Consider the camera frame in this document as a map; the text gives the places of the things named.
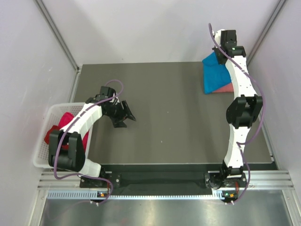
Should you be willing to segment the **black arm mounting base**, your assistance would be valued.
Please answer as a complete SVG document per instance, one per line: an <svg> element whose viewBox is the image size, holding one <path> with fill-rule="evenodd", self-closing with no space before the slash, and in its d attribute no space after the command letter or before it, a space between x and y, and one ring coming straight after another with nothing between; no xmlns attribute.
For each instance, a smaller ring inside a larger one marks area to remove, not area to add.
<svg viewBox="0 0 301 226"><path fill-rule="evenodd" d="M115 192L130 186L160 192L168 185L219 189L245 187L243 169L227 169L223 164L105 164L101 177L113 183Z"/></svg>

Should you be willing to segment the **blue t shirt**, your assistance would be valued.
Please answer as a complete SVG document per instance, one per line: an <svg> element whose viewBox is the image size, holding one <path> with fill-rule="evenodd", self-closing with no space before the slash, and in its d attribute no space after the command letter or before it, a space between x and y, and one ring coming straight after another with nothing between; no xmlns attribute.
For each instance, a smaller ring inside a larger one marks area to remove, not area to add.
<svg viewBox="0 0 301 226"><path fill-rule="evenodd" d="M218 64L214 52L203 59L202 63L205 94L211 94L214 90L231 82L228 70L225 65Z"/></svg>

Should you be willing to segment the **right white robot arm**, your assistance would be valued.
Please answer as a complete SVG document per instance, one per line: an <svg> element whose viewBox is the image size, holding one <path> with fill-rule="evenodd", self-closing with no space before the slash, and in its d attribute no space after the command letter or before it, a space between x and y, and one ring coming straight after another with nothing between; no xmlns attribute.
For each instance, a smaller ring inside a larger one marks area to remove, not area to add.
<svg viewBox="0 0 301 226"><path fill-rule="evenodd" d="M246 52L244 47L237 45L236 30L221 29L213 37L218 64L226 67L234 90L234 100L226 111L230 126L229 145L219 173L220 182L231 186L237 179L244 178L242 154L248 133L263 107L263 99L248 77Z"/></svg>

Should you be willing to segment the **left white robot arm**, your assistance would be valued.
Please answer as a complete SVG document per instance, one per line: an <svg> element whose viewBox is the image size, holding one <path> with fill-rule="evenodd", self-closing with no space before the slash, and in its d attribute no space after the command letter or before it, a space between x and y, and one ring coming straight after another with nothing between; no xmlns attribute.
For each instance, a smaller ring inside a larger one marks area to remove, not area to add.
<svg viewBox="0 0 301 226"><path fill-rule="evenodd" d="M107 176L99 163L86 157L83 144L84 136L103 116L109 117L115 128L126 128L126 119L136 121L127 102L119 100L115 89L102 86L99 94L89 98L71 122L49 134L49 165L88 176L95 186L103 186Z"/></svg>

